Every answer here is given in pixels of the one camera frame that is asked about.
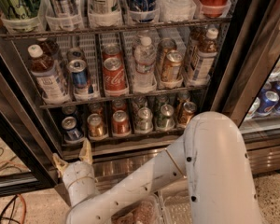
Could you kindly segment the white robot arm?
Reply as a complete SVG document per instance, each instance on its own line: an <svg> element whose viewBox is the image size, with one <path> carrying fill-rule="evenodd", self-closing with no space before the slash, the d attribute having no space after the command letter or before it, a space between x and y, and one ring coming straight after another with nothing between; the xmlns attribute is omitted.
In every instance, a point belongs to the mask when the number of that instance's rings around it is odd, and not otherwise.
<svg viewBox="0 0 280 224"><path fill-rule="evenodd" d="M192 118L170 146L104 193L95 187L88 142L82 153L72 163L53 156L71 202L66 224L106 224L182 177L188 181L193 224L263 224L244 139L218 112Z"/></svg>

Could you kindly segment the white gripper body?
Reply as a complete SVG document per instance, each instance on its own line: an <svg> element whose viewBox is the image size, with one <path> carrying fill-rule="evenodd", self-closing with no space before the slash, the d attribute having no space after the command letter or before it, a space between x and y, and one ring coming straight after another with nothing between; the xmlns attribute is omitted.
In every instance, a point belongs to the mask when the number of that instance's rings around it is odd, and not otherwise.
<svg viewBox="0 0 280 224"><path fill-rule="evenodd" d="M70 163L63 171L63 182L70 203L82 201L98 194L93 167L84 161Z"/></svg>

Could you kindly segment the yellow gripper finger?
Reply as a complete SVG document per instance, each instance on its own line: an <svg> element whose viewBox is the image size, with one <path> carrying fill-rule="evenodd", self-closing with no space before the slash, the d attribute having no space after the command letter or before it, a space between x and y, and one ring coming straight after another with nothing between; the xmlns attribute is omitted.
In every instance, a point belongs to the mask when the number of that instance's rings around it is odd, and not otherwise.
<svg viewBox="0 0 280 224"><path fill-rule="evenodd" d="M59 171L60 176L63 176L65 170L68 167L68 163L64 161L57 153L52 155L55 167Z"/></svg>
<svg viewBox="0 0 280 224"><path fill-rule="evenodd" d="M79 159L88 164L92 164L91 142L85 139L79 152Z"/></svg>

